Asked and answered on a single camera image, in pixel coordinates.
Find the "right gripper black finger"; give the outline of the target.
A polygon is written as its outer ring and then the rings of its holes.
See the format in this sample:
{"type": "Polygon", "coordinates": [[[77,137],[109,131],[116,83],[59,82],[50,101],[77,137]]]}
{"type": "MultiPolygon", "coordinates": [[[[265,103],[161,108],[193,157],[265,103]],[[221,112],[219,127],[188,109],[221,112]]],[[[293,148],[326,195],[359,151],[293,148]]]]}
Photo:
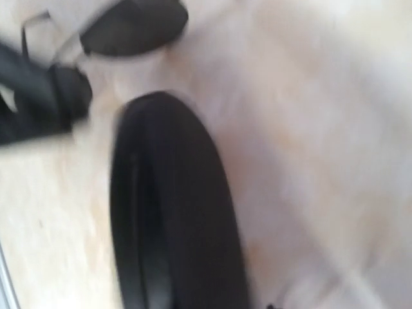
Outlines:
{"type": "Polygon", "coordinates": [[[17,108],[1,99],[2,146],[69,134],[88,118],[93,92],[78,68],[47,68],[2,42],[1,85],[14,92],[17,108]]]}

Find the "black glasses case beige lining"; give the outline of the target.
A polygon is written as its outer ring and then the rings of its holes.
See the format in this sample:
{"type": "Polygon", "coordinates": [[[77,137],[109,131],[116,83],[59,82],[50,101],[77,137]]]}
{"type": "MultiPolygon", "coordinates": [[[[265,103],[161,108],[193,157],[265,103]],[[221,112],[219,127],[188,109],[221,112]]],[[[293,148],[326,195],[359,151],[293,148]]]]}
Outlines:
{"type": "Polygon", "coordinates": [[[227,177],[200,119],[157,91],[126,104],[109,206],[124,308],[250,308],[227,177]]]}

